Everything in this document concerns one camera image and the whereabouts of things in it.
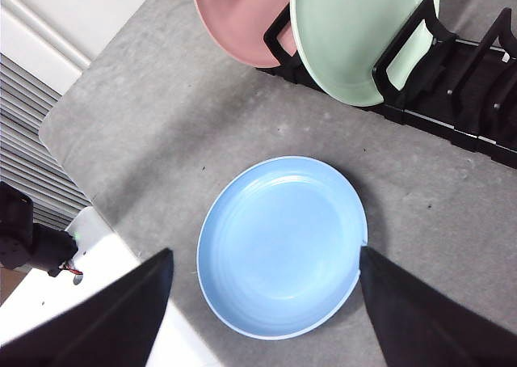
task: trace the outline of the plate rim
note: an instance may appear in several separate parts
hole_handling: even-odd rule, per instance
[[[350,181],[348,181],[348,179],[340,171],[338,171],[337,169],[335,169],[334,167],[332,167],[328,163],[325,163],[325,162],[320,161],[320,160],[315,159],[315,158],[302,157],[302,156],[289,155],[289,156],[283,156],[283,157],[276,157],[276,158],[270,158],[270,159],[268,159],[266,161],[262,161],[262,162],[256,163],[253,166],[245,169],[237,177],[232,179],[232,181],[230,181],[230,183],[225,186],[225,188],[219,193],[217,198],[213,201],[212,205],[210,206],[210,209],[208,210],[208,212],[207,212],[207,214],[206,214],[206,216],[204,218],[203,225],[201,226],[200,234],[199,234],[198,241],[197,241],[197,248],[196,248],[196,251],[195,251],[195,267],[196,267],[196,272],[197,272],[197,279],[198,279],[198,283],[199,283],[200,288],[201,288],[201,292],[203,293],[204,300],[207,302],[208,306],[210,307],[210,310],[217,316],[218,319],[220,319],[223,322],[223,324],[225,324],[227,327],[233,329],[237,333],[240,333],[241,335],[245,335],[245,336],[248,336],[250,338],[259,339],[259,340],[285,340],[285,339],[291,339],[293,337],[297,337],[299,335],[303,335],[303,334],[305,334],[307,332],[310,332],[313,329],[321,326],[324,322],[326,322],[329,318],[331,318],[334,314],[336,314],[336,312],[343,306],[343,304],[346,302],[346,300],[350,297],[350,295],[354,291],[354,289],[355,289],[355,287],[356,287],[356,285],[357,285],[357,283],[359,281],[359,276],[360,276],[360,273],[361,273],[360,269],[357,269],[357,272],[355,274],[355,278],[351,282],[350,287],[348,288],[348,290],[344,293],[343,298],[323,318],[320,318],[317,322],[311,324],[310,326],[308,326],[306,328],[303,328],[303,329],[301,329],[299,331],[296,331],[296,332],[293,332],[293,333],[288,333],[288,334],[285,334],[285,335],[265,336],[265,335],[256,335],[254,333],[251,333],[251,332],[248,332],[248,331],[244,331],[241,328],[234,326],[232,323],[230,323],[225,318],[223,318],[217,312],[215,307],[212,305],[212,303],[210,302],[210,299],[208,298],[208,295],[206,294],[206,292],[204,290],[203,282],[201,280],[201,275],[200,275],[200,244],[201,244],[201,238],[203,237],[204,227],[205,227],[205,225],[207,223],[207,220],[210,217],[210,215],[212,214],[212,210],[216,206],[216,204],[219,201],[219,199],[242,176],[247,174],[249,171],[252,171],[253,169],[255,169],[257,167],[260,167],[262,165],[265,165],[265,164],[268,164],[268,163],[271,163],[271,162],[276,162],[276,161],[279,161],[279,160],[285,160],[285,159],[299,159],[299,160],[305,160],[305,161],[310,161],[310,162],[316,162],[318,164],[324,165],[325,167],[330,168],[332,171],[334,171],[338,175],[340,175],[344,179],[344,181],[348,185],[350,185],[352,191],[355,193],[355,196],[357,198],[358,204],[359,204],[361,210],[363,211],[361,213],[361,222],[364,225],[364,236],[363,236],[363,241],[362,241],[361,247],[368,245],[368,221],[367,221],[366,212],[364,210],[364,206],[363,206],[363,203],[362,203],[362,201],[361,201],[361,199],[359,197],[359,194],[357,193],[357,191],[355,190],[353,185],[350,183]]]
[[[436,9],[436,14],[437,15],[439,14],[440,1],[441,0],[435,0],[435,9]],[[297,2],[296,2],[296,0],[289,0],[289,4],[290,4],[289,13],[290,13],[290,17],[291,17],[291,28],[292,28],[292,34],[294,36],[294,40],[295,40],[295,43],[296,43],[296,50],[298,51],[298,53],[300,55],[300,58],[301,58],[301,60],[302,60],[302,62],[304,64],[304,67],[307,69],[307,72],[309,72],[310,77],[313,78],[313,80],[316,82],[316,84],[318,84],[319,87],[321,89],[323,89],[323,91],[325,93],[327,93],[329,96],[331,96],[332,98],[334,98],[334,99],[336,99],[339,102],[344,103],[344,104],[349,104],[349,105],[356,106],[356,107],[371,107],[371,106],[383,103],[384,102],[384,98],[382,97],[382,95],[380,94],[379,91],[377,91],[377,94],[379,95],[377,97],[377,99],[372,99],[370,102],[368,102],[368,104],[366,104],[366,103],[351,103],[351,101],[345,102],[344,101],[345,99],[342,99],[342,97],[339,97],[338,94],[335,93],[335,90],[333,90],[332,88],[327,88],[325,86],[325,83],[321,82],[321,79],[317,77],[317,75],[314,72],[313,68],[309,65],[309,59],[305,55],[305,50],[303,48],[303,45],[301,44],[300,31],[298,29],[298,21],[297,21],[297,18],[296,18]],[[427,50],[429,50],[429,48],[431,47],[433,39],[434,38],[431,35]]]

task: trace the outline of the black dish rack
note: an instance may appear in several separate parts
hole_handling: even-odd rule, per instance
[[[398,90],[387,69],[422,21],[435,38],[433,45]],[[264,33],[280,66],[259,70],[322,91],[299,54],[289,55],[277,40],[289,22],[287,5]],[[494,46],[497,39],[501,47]],[[433,0],[423,0],[382,53],[372,76],[384,102],[361,109],[517,169],[517,38],[511,31],[511,9],[503,9],[477,43],[450,32],[438,20]]]

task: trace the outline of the gray felt surface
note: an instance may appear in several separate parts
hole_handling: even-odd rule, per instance
[[[517,0],[442,0],[441,19],[479,40],[503,6]],[[174,250],[172,298],[225,365],[385,365],[360,288],[317,330],[277,342],[231,331],[203,299],[195,248],[208,208],[239,172],[281,155],[338,168],[374,248],[517,332],[517,171],[237,63],[192,0],[148,0],[40,137],[142,259]]]

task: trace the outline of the ceramic plate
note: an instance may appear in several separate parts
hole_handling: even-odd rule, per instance
[[[257,68],[273,68],[273,57],[263,36],[289,0],[195,0],[212,38],[232,57]],[[291,55],[296,45],[289,24],[279,41]]]
[[[291,0],[296,46],[317,84],[337,100],[366,107],[383,102],[372,69],[422,0]],[[436,10],[439,0],[435,0]],[[424,23],[388,68],[402,88],[429,50]]]
[[[198,277],[213,312],[250,337],[287,339],[324,323],[359,279],[363,206],[334,168],[303,157],[240,174],[206,217]]]

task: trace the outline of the black mount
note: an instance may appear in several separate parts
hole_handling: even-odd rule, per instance
[[[387,69],[422,21],[435,38],[433,45],[398,90]],[[298,52],[290,56],[279,43],[288,23],[289,5],[263,38],[280,65],[258,70],[322,91]],[[501,48],[494,46],[497,39]],[[505,8],[477,43],[450,32],[439,21],[434,0],[423,0],[382,53],[372,76],[384,102],[361,109],[517,169],[517,38],[511,31],[511,9]]]
[[[11,270],[28,264],[57,276],[78,246],[66,231],[33,224],[32,211],[29,196],[0,181],[0,263]]]

